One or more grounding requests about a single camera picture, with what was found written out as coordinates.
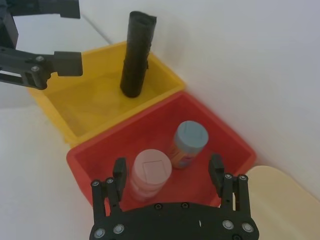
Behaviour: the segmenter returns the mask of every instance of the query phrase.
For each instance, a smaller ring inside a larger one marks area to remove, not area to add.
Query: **red bin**
[[[238,175],[252,167],[256,154],[229,126],[186,92],[176,93],[71,149],[67,162],[82,193],[92,204],[90,183],[111,177],[119,157],[126,157],[130,173],[141,151],[157,149],[167,153],[179,124],[188,120],[202,124],[208,131],[209,141],[203,151],[189,167],[173,169],[165,186],[148,202],[131,197],[128,179],[120,206],[124,211],[164,202],[218,206],[220,199],[208,172],[211,155],[220,154],[226,172]]]

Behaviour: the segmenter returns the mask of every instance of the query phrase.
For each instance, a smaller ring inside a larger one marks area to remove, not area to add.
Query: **white wall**
[[[319,0],[82,0],[112,42],[129,12],[158,16],[152,50],[259,161],[320,199]]]

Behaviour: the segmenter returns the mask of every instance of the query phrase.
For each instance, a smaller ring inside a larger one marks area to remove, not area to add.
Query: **black robotic arm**
[[[80,52],[56,51],[54,55],[16,50],[18,30],[13,16],[60,14],[80,18],[79,0],[0,0],[0,82],[43,90],[51,73],[82,76]]]

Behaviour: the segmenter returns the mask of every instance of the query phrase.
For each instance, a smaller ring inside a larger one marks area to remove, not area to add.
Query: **yellow bin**
[[[52,74],[48,88],[30,94],[74,147],[185,88],[183,81],[152,53],[141,95],[120,89],[126,43],[85,52],[83,76]]]

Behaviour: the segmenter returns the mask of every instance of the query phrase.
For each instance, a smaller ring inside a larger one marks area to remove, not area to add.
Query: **pink container lid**
[[[156,191],[169,179],[170,159],[162,151],[147,149],[138,154],[132,168],[132,178],[138,188]]]

